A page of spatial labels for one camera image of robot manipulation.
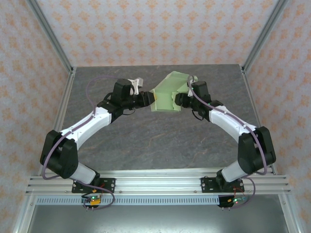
gray granite surface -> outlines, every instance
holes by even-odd
[[[156,87],[172,71],[196,75],[207,82],[213,100],[221,101],[241,119],[256,118],[238,65],[79,67],[64,120],[67,128],[92,111],[87,83],[101,75],[144,79],[142,90]],[[116,80],[97,81],[90,88],[95,103],[113,90]],[[221,128],[195,119],[190,109],[178,113],[137,109],[104,127],[79,149],[81,163],[95,170],[164,169],[227,166],[237,159],[237,143]]]

enclosure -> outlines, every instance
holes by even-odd
[[[309,232],[310,2],[5,0],[0,11],[1,232]],[[252,176],[251,203],[221,211],[219,194],[201,192],[199,178],[234,162],[238,147],[188,109],[137,109],[80,147],[81,163],[116,178],[107,209],[85,212],[72,181],[42,180],[45,137],[91,112],[90,80],[141,77],[149,91],[172,71],[206,81],[213,100],[270,130],[276,163]],[[115,82],[96,82],[91,99]]]

light green object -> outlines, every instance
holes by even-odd
[[[188,93],[188,76],[189,74],[173,71],[152,89],[150,92],[154,94],[155,101],[150,105],[151,111],[179,112],[181,107],[175,104],[175,97],[178,93]]]

wall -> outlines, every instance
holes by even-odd
[[[277,0],[38,0],[73,66],[243,64]]]
[[[68,74],[25,0],[0,1],[0,25],[0,232],[12,232]]]
[[[271,129],[277,169],[290,175],[300,217],[311,229],[311,2],[290,0],[248,80],[263,125]]]

